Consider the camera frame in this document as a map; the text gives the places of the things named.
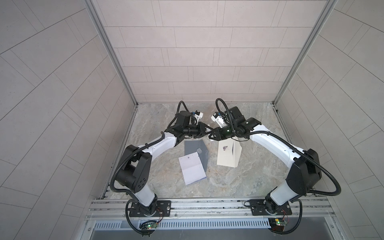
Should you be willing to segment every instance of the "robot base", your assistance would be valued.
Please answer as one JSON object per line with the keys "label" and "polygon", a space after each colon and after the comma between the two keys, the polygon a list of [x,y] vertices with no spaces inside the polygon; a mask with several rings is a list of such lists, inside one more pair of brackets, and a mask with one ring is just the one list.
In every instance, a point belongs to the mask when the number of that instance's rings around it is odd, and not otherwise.
{"label": "robot base", "polygon": [[[155,211],[152,216],[145,215],[144,212],[140,212],[139,204],[137,202],[132,203],[131,210],[129,211],[129,217],[160,217],[159,211]],[[161,215],[163,217],[169,217],[170,215],[170,201],[158,200],[156,208],[161,209]]]}
{"label": "robot base", "polygon": [[281,205],[278,209],[276,209],[275,214],[269,213],[266,209],[266,206],[263,204],[264,199],[251,199],[248,200],[251,207],[253,216],[262,216],[266,214],[270,215],[282,215],[284,212],[286,215],[292,215],[291,207],[288,202]]}

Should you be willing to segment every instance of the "white paper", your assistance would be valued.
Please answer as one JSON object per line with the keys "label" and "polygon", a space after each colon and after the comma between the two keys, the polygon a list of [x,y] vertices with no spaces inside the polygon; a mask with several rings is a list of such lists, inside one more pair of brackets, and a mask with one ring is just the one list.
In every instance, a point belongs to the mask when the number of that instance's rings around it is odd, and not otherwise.
{"label": "white paper", "polygon": [[197,152],[179,157],[179,162],[186,185],[207,177]]}
{"label": "white paper", "polygon": [[221,140],[218,143],[217,165],[237,167],[242,151],[239,142],[232,138]]}

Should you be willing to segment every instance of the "gray marble surface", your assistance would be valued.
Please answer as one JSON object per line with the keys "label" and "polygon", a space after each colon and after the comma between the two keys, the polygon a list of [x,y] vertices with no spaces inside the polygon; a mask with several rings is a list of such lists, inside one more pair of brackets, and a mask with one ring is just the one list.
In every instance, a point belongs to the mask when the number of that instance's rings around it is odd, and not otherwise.
{"label": "gray marble surface", "polygon": [[[270,103],[228,103],[227,105],[229,108],[237,106],[246,119],[254,117],[271,132],[285,138]],[[210,119],[211,115],[217,111],[215,103],[193,103],[187,104],[187,107],[189,111],[203,112],[204,123],[210,124],[211,127],[218,126]],[[174,117],[176,109],[177,104],[139,105],[127,145],[142,145],[160,136],[160,132],[166,129]],[[147,184],[159,198],[265,196],[282,183],[288,174],[288,168],[276,156],[251,140],[240,143],[242,153],[238,167],[219,166],[216,164],[218,142],[211,142],[208,136],[201,139],[209,150],[207,178],[185,185],[178,158],[184,156],[184,141],[193,141],[193,139],[186,139],[152,162]],[[109,198],[129,197],[124,193],[112,193]]]}

